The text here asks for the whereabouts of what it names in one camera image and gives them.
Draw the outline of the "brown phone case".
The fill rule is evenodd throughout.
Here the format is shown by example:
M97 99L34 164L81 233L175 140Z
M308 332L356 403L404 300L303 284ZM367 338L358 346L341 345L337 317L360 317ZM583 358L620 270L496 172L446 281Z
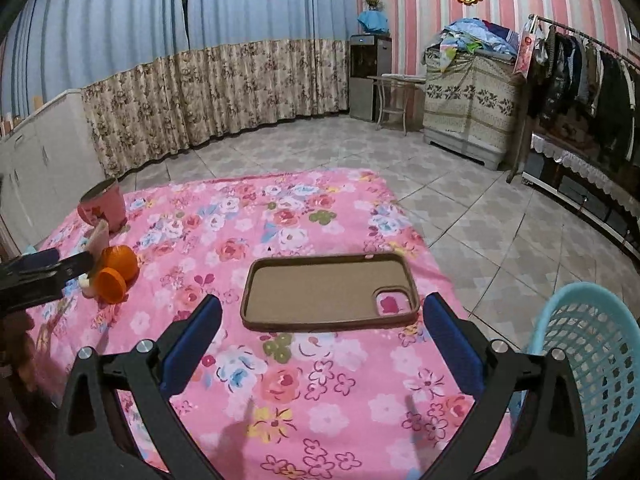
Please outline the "brown phone case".
M291 333L401 326L418 312L416 283L396 252L259 259L240 309L250 330Z

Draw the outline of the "pink floral tablecloth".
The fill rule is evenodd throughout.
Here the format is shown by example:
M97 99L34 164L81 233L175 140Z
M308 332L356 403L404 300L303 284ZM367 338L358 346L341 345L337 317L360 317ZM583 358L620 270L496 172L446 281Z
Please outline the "pink floral tablecloth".
M168 184L130 193L115 243L140 274L121 304L70 283L32 312L41 388L63 395L76 352L131 349L186 318L206 295L219 333L172 407L228 479L415 479L472 408L422 322L343 333L248 330L250 265L264 257L397 252L421 295L461 304L395 203L367 169Z

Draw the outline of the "pink cartoon mug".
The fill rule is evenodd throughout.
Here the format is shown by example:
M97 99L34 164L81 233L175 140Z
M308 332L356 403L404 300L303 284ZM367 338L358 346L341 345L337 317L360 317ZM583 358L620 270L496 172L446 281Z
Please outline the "pink cartoon mug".
M89 226L101 220L108 224L108 232L118 232L127 222L126 204L115 178L104 180L81 197L77 213Z

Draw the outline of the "turquoise plastic laundry basket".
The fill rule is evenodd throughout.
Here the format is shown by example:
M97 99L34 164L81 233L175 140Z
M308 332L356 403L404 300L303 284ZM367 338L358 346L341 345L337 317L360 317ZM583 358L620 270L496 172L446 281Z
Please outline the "turquoise plastic laundry basket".
M606 288L575 282L541 311L527 351L558 348L570 361L584 413L587 477L614 457L639 417L639 326Z

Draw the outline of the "grey water dispenser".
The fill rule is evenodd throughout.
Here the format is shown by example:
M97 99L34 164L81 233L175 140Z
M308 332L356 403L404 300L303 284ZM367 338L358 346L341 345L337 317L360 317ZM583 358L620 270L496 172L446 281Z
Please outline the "grey water dispenser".
M349 38L349 115L375 122L378 90L374 77L392 68L392 38L384 35L354 35Z

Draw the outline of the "low lace covered shelf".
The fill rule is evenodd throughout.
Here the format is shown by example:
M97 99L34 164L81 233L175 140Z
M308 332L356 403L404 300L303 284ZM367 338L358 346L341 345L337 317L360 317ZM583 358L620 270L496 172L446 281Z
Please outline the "low lace covered shelf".
M553 196L598 228L623 252L639 258L639 194L631 193L570 146L536 132L522 145L525 183Z

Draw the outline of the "orange mandarin fruit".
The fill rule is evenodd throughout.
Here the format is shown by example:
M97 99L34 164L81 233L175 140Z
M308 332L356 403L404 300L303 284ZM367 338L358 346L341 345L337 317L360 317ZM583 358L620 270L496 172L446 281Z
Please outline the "orange mandarin fruit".
M101 258L102 264L117 271L125 282L133 280L139 272L137 255L126 245L105 248Z

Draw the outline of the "small metal stool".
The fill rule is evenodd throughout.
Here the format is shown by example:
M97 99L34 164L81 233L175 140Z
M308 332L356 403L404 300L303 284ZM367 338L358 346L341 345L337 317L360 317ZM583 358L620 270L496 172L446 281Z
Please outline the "small metal stool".
M375 125L381 129L383 122L392 117L399 117L402 133L408 134L409 101L426 83L422 76L387 73L380 76L369 76L378 96L378 114Z

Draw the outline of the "white cabinet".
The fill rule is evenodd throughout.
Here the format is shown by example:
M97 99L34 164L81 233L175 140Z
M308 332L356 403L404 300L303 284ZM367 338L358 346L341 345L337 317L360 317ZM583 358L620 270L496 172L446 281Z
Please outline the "white cabinet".
M1 140L1 225L24 252L48 238L104 179L81 93L67 90Z

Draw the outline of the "clothes rack with garments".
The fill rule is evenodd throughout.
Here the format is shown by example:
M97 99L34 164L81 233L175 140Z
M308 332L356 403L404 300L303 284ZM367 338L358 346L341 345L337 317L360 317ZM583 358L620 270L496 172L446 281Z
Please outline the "clothes rack with garments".
M529 15L514 75L524 84L515 170L534 134L578 159L587 174L639 187L639 65L578 29Z

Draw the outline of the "pile of clothes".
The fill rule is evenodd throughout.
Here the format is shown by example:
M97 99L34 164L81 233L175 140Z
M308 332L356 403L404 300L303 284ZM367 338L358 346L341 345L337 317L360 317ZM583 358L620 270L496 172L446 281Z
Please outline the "pile of clothes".
M460 18L432 37L425 50L437 51L439 70L445 73L459 52L485 52L500 60L513 62L518 51L505 39L491 32L479 18Z

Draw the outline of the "cloth covered cabinet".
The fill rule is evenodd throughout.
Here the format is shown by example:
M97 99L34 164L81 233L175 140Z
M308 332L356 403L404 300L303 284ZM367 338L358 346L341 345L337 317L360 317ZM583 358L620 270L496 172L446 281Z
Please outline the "cloth covered cabinet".
M439 50L424 51L424 140L498 168L518 123L521 84L498 54L459 52L446 68Z

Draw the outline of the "blue floral curtain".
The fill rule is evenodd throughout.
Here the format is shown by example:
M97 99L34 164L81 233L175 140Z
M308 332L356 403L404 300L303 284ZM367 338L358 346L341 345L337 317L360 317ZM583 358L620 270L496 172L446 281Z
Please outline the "blue floral curtain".
M356 0L4 0L1 114L80 94L105 172L344 112Z

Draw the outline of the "blue covered potted plant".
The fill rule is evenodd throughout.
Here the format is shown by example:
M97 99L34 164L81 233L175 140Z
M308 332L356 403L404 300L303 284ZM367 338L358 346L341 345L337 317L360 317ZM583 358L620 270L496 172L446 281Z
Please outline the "blue covered potted plant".
M362 31L370 35L388 36L390 25L384 13L382 0L363 0L364 9L358 15L357 21Z

